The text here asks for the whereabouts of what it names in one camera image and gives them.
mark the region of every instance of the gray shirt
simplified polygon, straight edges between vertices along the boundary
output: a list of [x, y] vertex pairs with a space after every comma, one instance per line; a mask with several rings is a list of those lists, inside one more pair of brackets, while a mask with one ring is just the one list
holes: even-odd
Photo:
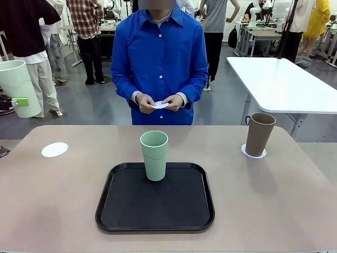
[[205, 33], [223, 33], [225, 28], [227, 0], [207, 0], [204, 22]]

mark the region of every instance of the plaid shirt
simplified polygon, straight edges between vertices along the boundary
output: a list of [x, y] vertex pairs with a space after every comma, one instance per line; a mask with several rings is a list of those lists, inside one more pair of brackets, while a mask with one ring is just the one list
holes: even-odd
[[83, 39], [93, 38], [100, 33], [98, 21], [104, 18], [100, 0], [66, 0], [75, 32]]

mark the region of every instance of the blue shirt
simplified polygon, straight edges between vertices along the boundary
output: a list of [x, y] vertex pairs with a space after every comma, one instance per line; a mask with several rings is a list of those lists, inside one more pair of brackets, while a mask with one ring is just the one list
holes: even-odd
[[[139, 10], [116, 29], [111, 73], [117, 94], [131, 107], [133, 124], [191, 125], [193, 103], [207, 82], [202, 26], [178, 7], [160, 27], [146, 10]], [[154, 102], [182, 92], [190, 103], [177, 112], [161, 109], [145, 114], [131, 100], [135, 91]]]

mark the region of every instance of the plastic cup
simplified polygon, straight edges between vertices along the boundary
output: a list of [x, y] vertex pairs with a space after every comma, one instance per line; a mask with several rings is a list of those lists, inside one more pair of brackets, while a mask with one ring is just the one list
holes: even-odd
[[41, 112], [25, 62], [0, 63], [0, 87], [10, 98], [28, 98], [28, 106], [14, 107], [20, 118], [30, 118]]
[[165, 177], [168, 140], [167, 134], [161, 131], [150, 131], [141, 136], [146, 176], [151, 181]]
[[250, 118], [249, 130], [246, 143], [246, 153], [253, 156], [259, 157], [268, 142], [269, 136], [273, 131], [276, 123], [276, 119], [266, 113], [253, 113]]

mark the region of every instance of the black tray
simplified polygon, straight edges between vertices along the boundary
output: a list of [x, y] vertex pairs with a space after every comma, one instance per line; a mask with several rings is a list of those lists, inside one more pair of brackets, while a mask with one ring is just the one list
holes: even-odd
[[165, 178], [152, 182], [144, 163], [122, 163], [107, 177], [96, 222], [109, 232], [193, 232], [208, 228], [214, 216], [207, 175], [200, 166], [167, 163]]

